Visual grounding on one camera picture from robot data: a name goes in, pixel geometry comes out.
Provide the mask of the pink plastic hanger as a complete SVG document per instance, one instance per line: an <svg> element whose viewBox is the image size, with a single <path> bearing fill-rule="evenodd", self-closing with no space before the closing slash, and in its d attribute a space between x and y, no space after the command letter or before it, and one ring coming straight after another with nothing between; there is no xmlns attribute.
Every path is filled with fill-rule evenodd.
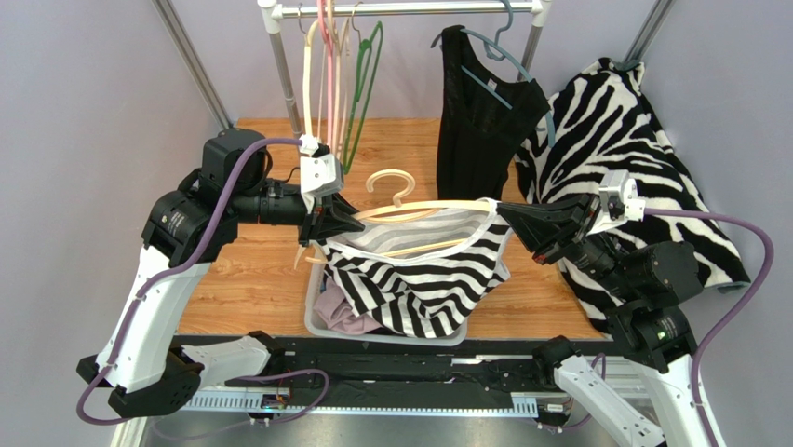
<svg viewBox="0 0 793 447"><path fill-rule="evenodd" d="M317 18L319 28L324 43L325 54L325 75L326 75L326 98L327 98L327 144L330 150L334 149L335 145L335 127L336 118L335 105L335 57L336 47L338 46L338 34L334 20L334 2L328 0L318 0L317 4Z"/></svg>

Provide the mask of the tan hanger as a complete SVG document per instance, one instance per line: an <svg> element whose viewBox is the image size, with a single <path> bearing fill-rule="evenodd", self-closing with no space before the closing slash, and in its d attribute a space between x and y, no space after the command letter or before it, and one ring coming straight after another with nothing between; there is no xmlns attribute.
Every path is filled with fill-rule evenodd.
<svg viewBox="0 0 793 447"><path fill-rule="evenodd" d="M496 207L493 206L490 202L475 201L475 200L426 200L426 201L418 201L418 202L411 202L405 204L402 202L402 199L405 196L408 196L415 189L416 182L411 174L400 169L382 169L380 171L371 174L365 183L365 187L368 192L372 193L374 191L374 185L379 179L383 177L395 177L395 176L404 179L407 183L406 183L406 187L403 190L393 194L392 205L370 209L370 210L359 211L355 214L352 214L352 217L359 221L363 220L363 221L373 221L375 223L381 223L381 224L383 223L396 224L396 223L416 221L424 217L429 217L430 215L435 214L439 210L445 210L445 209L472 210L472 211L481 211L481 212L490 212L496 210ZM419 212L413 212L407 214L408 211L419 211ZM422 245L413 248L401 249L397 251L388 251L382 253L382 255L394 257L398 255L412 254L423 251L433 251L433 250L452 247L454 245L459 245L463 242L464 239L454 239L450 241L437 242L437 243ZM296 258L294 262L295 268L297 268L297 265L301 260L305 260L307 263L310 264L327 263L327 258L322 253L321 249L315 248L314 257L303 256L305 250L306 249L303 248L297 250Z"/></svg>

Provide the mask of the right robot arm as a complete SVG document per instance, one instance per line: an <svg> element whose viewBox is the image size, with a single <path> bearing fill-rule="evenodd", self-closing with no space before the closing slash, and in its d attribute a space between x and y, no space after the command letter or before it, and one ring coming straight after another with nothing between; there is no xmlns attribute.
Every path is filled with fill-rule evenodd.
<svg viewBox="0 0 793 447"><path fill-rule="evenodd" d="M643 200L617 193L496 209L536 263L574 264L618 299L605 312L607 331L643 383L658 420L651 423L626 402L563 336L533 350L537 383L568 393L622 446L719 445L703 386L692 377L697 344L680 310L703 289L692 245L617 248L608 230L641 220L645 211Z"/></svg>

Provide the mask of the cream plastic hanger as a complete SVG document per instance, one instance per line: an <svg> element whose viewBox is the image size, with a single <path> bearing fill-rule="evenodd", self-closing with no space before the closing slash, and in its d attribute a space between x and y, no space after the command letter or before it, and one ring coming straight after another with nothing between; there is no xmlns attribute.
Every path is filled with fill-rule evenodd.
<svg viewBox="0 0 793 447"><path fill-rule="evenodd" d="M312 114L312 100L311 100L311 86L312 86L312 65L313 65L313 42L314 36L320 22L320 11L323 6L321 1L316 2L317 18L309 27L304 35L303 46L303 70L302 70L302 111L303 123L305 127L304 135L307 137L316 137L313 128L313 114Z"/></svg>

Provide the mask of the black top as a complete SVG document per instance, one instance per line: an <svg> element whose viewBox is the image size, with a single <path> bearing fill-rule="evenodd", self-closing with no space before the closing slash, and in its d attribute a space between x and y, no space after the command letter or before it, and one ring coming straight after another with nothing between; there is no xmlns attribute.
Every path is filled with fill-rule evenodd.
<svg viewBox="0 0 793 447"><path fill-rule="evenodd" d="M461 25L439 35L444 79L436 186L441 200L501 198L514 155L550 112L537 81L507 82L488 70L472 36Z"/></svg>

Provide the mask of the zebra striped tank top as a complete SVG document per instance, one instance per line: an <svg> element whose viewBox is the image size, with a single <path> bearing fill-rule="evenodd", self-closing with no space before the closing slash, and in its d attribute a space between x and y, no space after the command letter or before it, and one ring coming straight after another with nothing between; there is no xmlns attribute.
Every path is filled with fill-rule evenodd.
<svg viewBox="0 0 793 447"><path fill-rule="evenodd" d="M317 247L325 273L357 318L410 338L454 334L510 278L503 255L512 228L498 201L441 209L411 222L368 223Z"/></svg>

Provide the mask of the dark top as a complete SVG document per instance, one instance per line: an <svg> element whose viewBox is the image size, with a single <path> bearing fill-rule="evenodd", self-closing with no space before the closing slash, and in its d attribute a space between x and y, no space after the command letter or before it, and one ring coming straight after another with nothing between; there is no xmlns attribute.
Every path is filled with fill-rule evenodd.
<svg viewBox="0 0 793 447"><path fill-rule="evenodd" d="M313 310L330 331L341 334L362 335L383 327L368 315L356 316L343 289L331 278L326 279L325 289L316 298Z"/></svg>

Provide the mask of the teal plastic hanger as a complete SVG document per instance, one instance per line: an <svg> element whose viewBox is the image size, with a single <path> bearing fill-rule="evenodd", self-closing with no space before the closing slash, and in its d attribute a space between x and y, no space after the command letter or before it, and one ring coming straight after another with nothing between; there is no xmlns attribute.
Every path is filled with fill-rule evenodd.
<svg viewBox="0 0 793 447"><path fill-rule="evenodd" d="M492 34L453 25L430 44L442 52L444 136L471 137L478 131L480 138L505 148L540 130L554 142L556 125L543 89L530 74L531 58L514 55L502 43L515 27L515 4L496 4L505 20Z"/></svg>

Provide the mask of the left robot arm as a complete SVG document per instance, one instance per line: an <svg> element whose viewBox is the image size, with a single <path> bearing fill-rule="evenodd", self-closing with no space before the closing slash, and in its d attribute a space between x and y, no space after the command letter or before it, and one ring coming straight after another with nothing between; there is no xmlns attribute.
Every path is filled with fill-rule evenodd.
<svg viewBox="0 0 793 447"><path fill-rule="evenodd" d="M175 413L209 386L286 379L283 348L264 332L215 345L181 345L174 334L241 224L293 226L301 247L361 231L342 189L341 162L313 136L273 139L228 129L205 142L199 167L152 207L112 336L76 367L89 390L109 390L116 423Z"/></svg>

